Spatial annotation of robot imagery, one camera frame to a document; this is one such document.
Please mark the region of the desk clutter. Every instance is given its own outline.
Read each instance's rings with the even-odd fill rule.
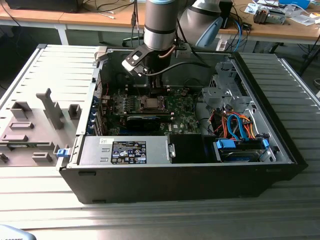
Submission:
[[[283,24],[289,18],[299,24],[309,26],[320,23],[320,14],[306,11],[314,3],[309,0],[253,0],[244,12],[253,15],[256,24]]]

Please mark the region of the table leg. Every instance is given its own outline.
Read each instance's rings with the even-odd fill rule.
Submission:
[[[55,24],[54,27],[55,27],[55,29],[58,30],[61,44],[62,45],[69,45],[67,33],[66,33],[66,30],[67,30],[66,25],[65,24]]]

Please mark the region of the connector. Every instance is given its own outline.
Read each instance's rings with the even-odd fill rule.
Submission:
[[[216,141],[216,146],[218,149],[235,149],[235,141],[231,139],[219,139]]]
[[[137,15],[135,12],[133,12],[131,16],[131,27],[136,26],[136,24],[137,24]]]
[[[69,158],[71,156],[72,148],[61,148],[56,153],[56,156],[58,158]]]

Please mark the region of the metal bracket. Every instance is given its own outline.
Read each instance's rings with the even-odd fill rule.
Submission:
[[[175,158],[176,157],[176,150],[175,150],[175,145],[173,143],[169,143],[169,156],[170,158]]]

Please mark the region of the blue latch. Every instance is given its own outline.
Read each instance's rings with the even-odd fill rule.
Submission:
[[[235,149],[236,144],[235,141],[231,139],[219,139],[216,141],[216,146],[218,149]]]
[[[71,150],[72,148],[61,148],[58,150],[58,152],[56,153],[56,156],[58,158],[69,158],[71,156]]]
[[[266,149],[269,148],[269,142],[268,142],[267,139],[263,139],[263,140],[262,140],[262,143],[263,143],[263,145],[264,145],[264,147],[265,147]]]

